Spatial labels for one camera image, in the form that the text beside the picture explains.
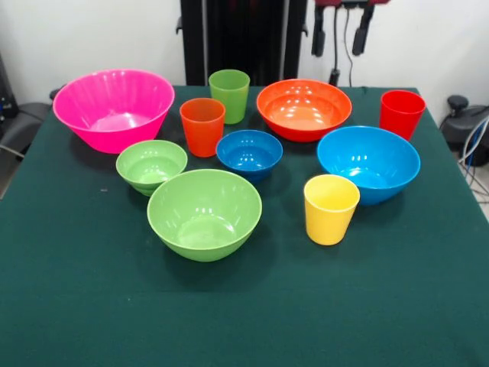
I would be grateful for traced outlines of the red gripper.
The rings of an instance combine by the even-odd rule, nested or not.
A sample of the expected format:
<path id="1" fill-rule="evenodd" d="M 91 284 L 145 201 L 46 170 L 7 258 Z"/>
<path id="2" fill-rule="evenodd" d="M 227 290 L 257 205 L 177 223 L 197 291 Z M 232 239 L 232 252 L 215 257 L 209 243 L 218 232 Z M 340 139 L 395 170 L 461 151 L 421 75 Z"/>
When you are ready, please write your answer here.
<path id="1" fill-rule="evenodd" d="M 325 7 L 338 8 L 343 6 L 346 8 L 364 8 L 360 25 L 355 32 L 355 38 L 352 46 L 352 54 L 354 56 L 360 56 L 364 53 L 368 30 L 374 13 L 373 5 L 383 5 L 386 3 L 386 0 L 315 0 L 315 3 L 317 6 L 314 10 L 314 28 L 311 54 L 315 57 L 321 57 L 323 55 L 325 45 L 325 32 L 323 27 Z"/>

